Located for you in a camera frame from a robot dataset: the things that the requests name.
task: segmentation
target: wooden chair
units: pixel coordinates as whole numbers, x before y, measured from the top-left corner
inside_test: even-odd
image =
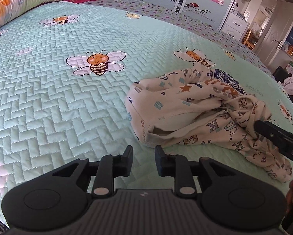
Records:
[[[249,41],[249,38],[251,36],[251,29],[248,30],[246,33],[246,36],[243,38],[243,45],[246,45],[249,49],[253,50],[255,48],[255,45]]]

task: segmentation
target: bed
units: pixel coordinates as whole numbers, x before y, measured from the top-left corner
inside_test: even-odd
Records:
[[[293,133],[293,105],[254,53],[165,8],[132,0],[59,1],[0,26],[0,204],[20,183],[76,158],[121,154],[127,145],[134,148],[131,175],[115,179],[116,188],[173,188],[172,178],[158,176],[154,150],[136,139],[124,98],[133,82],[190,67],[174,52],[195,49],[264,100],[271,121]],[[85,68],[89,59],[106,56],[105,71]],[[233,150],[213,144],[164,150],[189,160],[208,156],[288,190]],[[6,223],[1,206],[0,220]]]

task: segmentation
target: white door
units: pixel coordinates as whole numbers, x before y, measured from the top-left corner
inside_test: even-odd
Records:
[[[293,3],[279,1],[254,53],[263,64],[270,66],[293,27]]]

